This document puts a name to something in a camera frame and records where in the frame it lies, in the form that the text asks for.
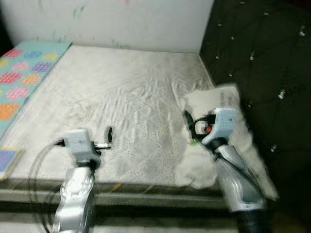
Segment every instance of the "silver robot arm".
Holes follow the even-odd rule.
[[[63,142],[76,159],[61,186],[61,201],[56,210],[53,233],[90,233],[94,225],[94,172],[101,165],[99,150],[111,147],[111,128],[107,143],[95,145],[84,128],[69,131]]]
[[[245,161],[234,146],[228,145],[235,115],[235,109],[218,108],[194,121],[184,111],[191,138],[213,153],[218,181],[226,203],[237,219],[239,232],[268,233],[271,231],[264,214],[265,197]],[[204,122],[203,133],[197,133],[199,122]]]

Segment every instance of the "blue mat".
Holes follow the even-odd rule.
[[[0,139],[70,45],[26,41],[0,58]]]

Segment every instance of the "mattress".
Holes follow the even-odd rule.
[[[103,151],[97,185],[175,186],[184,147],[178,101],[211,87],[193,53],[71,46],[4,135],[2,146],[24,148],[25,154],[0,186],[26,189],[40,150],[67,130],[87,127],[102,142],[107,126],[113,127],[112,148]],[[38,188],[60,183],[73,167],[65,148],[52,149],[41,164]]]

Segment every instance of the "white pillow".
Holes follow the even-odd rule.
[[[237,110],[235,128],[229,144],[236,148],[250,166],[266,197],[273,200],[277,199],[277,191],[253,145],[252,134],[245,124],[245,119],[240,110],[239,91],[235,85],[226,85],[208,91],[194,91],[182,98],[180,106],[182,110],[187,110],[193,119],[200,118],[215,108],[235,108]],[[191,142],[186,127],[183,130],[183,135],[188,146],[183,160],[175,169],[177,185],[191,185],[198,189],[211,187],[217,178],[213,169],[212,156],[200,145]]]

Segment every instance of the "white wall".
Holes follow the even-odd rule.
[[[0,7],[15,45],[39,39],[198,53],[213,1],[0,0]]]

